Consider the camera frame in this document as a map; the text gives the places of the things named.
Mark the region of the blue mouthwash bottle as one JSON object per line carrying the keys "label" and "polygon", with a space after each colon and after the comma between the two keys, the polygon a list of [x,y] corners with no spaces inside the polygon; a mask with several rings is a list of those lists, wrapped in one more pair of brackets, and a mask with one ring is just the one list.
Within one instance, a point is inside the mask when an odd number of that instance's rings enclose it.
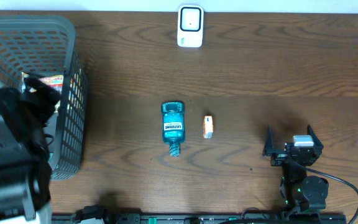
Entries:
{"label": "blue mouthwash bottle", "polygon": [[180,155],[180,144],[185,142],[185,105],[182,101],[168,101],[161,105],[162,140],[169,145],[172,157]]}

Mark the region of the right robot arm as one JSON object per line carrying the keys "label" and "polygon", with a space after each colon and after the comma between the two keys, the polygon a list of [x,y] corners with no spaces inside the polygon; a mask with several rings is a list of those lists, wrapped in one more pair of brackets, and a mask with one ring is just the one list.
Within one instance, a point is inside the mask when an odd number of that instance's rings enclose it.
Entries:
{"label": "right robot arm", "polygon": [[293,141],[286,143],[283,149],[274,146],[272,130],[267,129],[263,155],[270,158],[272,166],[281,167],[283,171],[280,193],[287,204],[283,218],[318,213],[326,208],[328,181],[308,175],[306,170],[320,157],[323,148],[311,126],[307,126],[306,135],[293,136]]}

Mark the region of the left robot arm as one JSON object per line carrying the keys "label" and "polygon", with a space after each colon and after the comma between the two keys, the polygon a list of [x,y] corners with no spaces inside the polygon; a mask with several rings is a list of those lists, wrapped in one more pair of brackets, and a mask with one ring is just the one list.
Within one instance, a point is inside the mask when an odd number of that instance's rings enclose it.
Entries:
{"label": "left robot arm", "polygon": [[38,78],[0,88],[0,223],[51,223],[52,168],[45,123],[60,101]]}

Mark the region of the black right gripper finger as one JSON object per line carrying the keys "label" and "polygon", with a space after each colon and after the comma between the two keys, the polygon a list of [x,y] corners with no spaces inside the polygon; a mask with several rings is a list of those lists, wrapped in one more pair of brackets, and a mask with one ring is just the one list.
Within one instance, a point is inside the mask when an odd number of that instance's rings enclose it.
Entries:
{"label": "black right gripper finger", "polygon": [[263,148],[263,156],[271,156],[274,153],[273,135],[270,126],[267,128],[267,137]]}
{"label": "black right gripper finger", "polygon": [[314,142],[314,149],[316,152],[322,152],[324,146],[321,143],[321,141],[318,139],[318,137],[315,135],[311,125],[307,125],[307,133],[311,136],[313,142]]}

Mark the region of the small orange packet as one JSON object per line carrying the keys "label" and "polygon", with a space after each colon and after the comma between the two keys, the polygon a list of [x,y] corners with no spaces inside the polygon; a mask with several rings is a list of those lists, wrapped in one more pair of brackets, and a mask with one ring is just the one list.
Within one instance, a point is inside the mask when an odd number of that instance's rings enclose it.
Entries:
{"label": "small orange packet", "polygon": [[210,139],[213,137],[214,126],[213,126],[213,117],[207,115],[203,120],[203,137],[205,139]]}

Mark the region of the yellow snack bag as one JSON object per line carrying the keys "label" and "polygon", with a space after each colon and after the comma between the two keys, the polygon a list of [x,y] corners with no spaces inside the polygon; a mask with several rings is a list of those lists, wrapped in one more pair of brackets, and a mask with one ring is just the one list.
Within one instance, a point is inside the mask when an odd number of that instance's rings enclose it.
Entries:
{"label": "yellow snack bag", "polygon": [[[26,89],[26,85],[24,83],[24,78],[29,78],[30,75],[26,74],[24,72],[22,72],[22,88],[21,88],[21,92],[25,92]],[[54,90],[58,91],[59,94],[62,94],[62,88],[63,88],[63,75],[54,75],[51,77],[40,77],[37,78],[39,79],[41,82],[43,82],[44,84],[52,87]],[[34,88],[29,88],[29,91],[35,92],[36,90]],[[55,105],[55,113],[58,113],[58,109],[60,108],[60,100],[58,101],[58,103]]]}

